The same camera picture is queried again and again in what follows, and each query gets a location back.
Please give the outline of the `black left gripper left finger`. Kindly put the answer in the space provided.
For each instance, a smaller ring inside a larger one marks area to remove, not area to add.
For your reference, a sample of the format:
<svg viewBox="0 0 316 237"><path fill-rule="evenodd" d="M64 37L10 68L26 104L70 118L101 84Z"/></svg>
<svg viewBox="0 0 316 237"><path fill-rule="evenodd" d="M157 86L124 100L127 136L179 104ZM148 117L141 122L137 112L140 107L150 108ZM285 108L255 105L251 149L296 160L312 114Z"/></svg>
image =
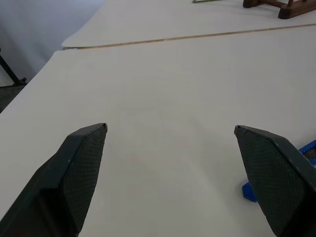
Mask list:
<svg viewBox="0 0 316 237"><path fill-rule="evenodd" d="M107 131L106 123L98 123L68 135L1 219L0 235L77 237L95 192Z"/></svg>

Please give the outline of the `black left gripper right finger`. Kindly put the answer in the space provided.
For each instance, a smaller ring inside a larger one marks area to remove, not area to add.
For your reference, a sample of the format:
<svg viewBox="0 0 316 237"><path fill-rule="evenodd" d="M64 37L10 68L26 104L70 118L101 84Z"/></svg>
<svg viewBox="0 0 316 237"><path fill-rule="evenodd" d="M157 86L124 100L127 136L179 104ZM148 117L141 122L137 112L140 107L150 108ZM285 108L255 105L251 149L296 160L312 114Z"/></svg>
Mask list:
<svg viewBox="0 0 316 237"><path fill-rule="evenodd" d="M246 175L277 237L316 235L316 169L286 138L237 125Z"/></svg>

